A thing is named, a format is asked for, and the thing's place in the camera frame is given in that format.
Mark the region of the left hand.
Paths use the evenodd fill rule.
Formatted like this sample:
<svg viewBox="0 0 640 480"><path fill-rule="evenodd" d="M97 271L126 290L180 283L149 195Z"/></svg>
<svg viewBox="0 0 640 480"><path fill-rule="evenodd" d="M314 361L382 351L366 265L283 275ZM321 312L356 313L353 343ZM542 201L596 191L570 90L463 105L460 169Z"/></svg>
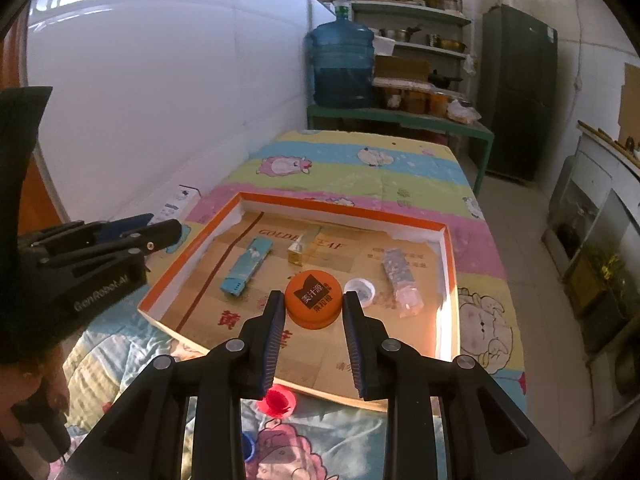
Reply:
<svg viewBox="0 0 640 480"><path fill-rule="evenodd" d="M1 357L1 468L10 474L25 473L11 445L30 435L36 438L37 453L49 462L70 449L64 422L70 400L64 360L62 344L21 360L9 353Z"/></svg>

